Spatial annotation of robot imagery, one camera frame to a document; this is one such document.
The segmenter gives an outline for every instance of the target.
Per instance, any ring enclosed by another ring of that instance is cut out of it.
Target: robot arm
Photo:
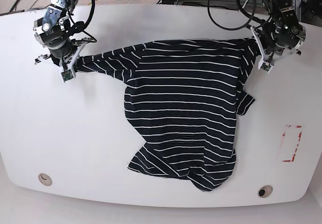
[[[49,49],[50,54],[40,55],[36,64],[51,58],[60,67],[63,81],[75,78],[74,64],[79,53],[87,43],[96,42],[90,36],[82,40],[71,40],[70,36],[84,32],[92,20],[95,0],[92,0],[90,16],[86,22],[74,22],[71,18],[78,0],[51,0],[45,16],[34,23],[35,37],[43,47]]]
[[[261,23],[262,30],[252,28],[252,32],[259,44],[262,60],[259,68],[270,71],[274,63],[280,60],[273,59],[273,55],[282,56],[285,49],[290,50],[290,55],[297,53],[305,41],[305,27],[300,25],[292,6],[292,0],[263,0],[263,4],[270,15],[270,20]]]

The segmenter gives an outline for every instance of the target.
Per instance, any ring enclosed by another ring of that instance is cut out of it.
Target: white table
[[[89,10],[77,7],[74,19],[86,20]],[[213,14],[227,27],[246,20],[238,12],[217,9]],[[127,169],[145,142],[125,119],[125,85],[98,73],[78,74],[64,84],[52,63],[35,66],[34,58],[47,52],[32,31],[34,20],[43,15],[0,17],[0,152],[14,184],[74,198],[168,207],[259,205],[304,195],[322,152],[321,28],[305,25],[302,56],[278,62],[269,75],[253,70],[247,92],[257,101],[238,119],[235,171],[224,185],[204,193],[189,181]],[[205,8],[164,5],[98,6],[88,32],[99,42],[89,44],[83,55],[152,40],[251,35],[247,29],[218,29]],[[293,155],[299,131],[294,161],[283,162]],[[40,173],[52,178],[52,186],[39,182]],[[264,185],[274,191],[259,198]]]

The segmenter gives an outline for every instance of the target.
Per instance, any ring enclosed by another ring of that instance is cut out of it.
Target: circular hole
[[[273,192],[273,187],[270,185],[263,186],[261,189],[258,191],[258,196],[260,198],[266,198],[269,197]]]
[[[46,174],[43,174],[43,173],[39,174],[38,179],[39,179],[40,183],[42,183],[45,186],[51,186],[52,185],[51,178]]]
[[[263,196],[265,195],[265,190],[260,190],[260,192],[258,193],[259,196]]]

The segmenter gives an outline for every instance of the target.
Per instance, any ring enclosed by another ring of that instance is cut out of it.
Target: striped shirt
[[[76,67],[127,85],[125,116],[146,141],[130,170],[212,191],[236,163],[236,114],[255,101],[244,84],[257,52],[254,39],[154,41],[81,57]]]

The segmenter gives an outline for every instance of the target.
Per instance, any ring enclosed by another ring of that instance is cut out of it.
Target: shirt sleeve
[[[249,39],[245,43],[244,53],[239,66],[240,73],[237,82],[236,92],[236,113],[245,115],[254,103],[255,99],[244,91],[244,85],[254,68],[255,60],[258,55],[258,46],[254,39]]]
[[[80,57],[76,63],[77,72],[99,72],[108,74],[124,83],[138,68],[144,45],[134,45],[103,54]]]

